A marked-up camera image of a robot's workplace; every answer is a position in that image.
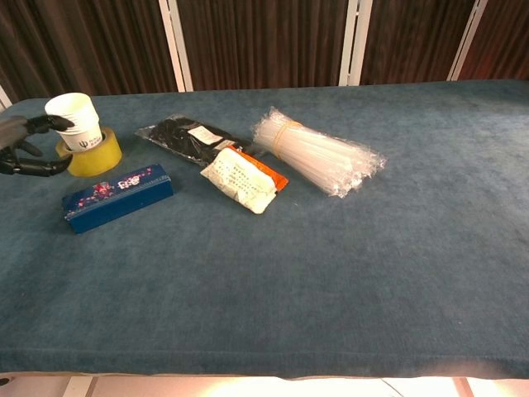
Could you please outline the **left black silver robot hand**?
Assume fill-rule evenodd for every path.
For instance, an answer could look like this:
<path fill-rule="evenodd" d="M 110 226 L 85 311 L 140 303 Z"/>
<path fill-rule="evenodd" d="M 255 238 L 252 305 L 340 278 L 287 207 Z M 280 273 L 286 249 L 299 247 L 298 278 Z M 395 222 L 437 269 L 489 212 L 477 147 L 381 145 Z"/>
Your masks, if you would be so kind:
<path fill-rule="evenodd" d="M 72 155 L 61 157 L 59 160 L 44 161 L 21 158 L 17 150 L 25 151 L 34 157 L 42 157 L 41 150 L 28 142 L 27 137 L 45 134 L 49 130 L 65 132 L 73 126 L 70 120 L 56 115 L 9 117 L 1 120 L 1 173 L 50 177 L 64 172 L 72 162 Z"/>

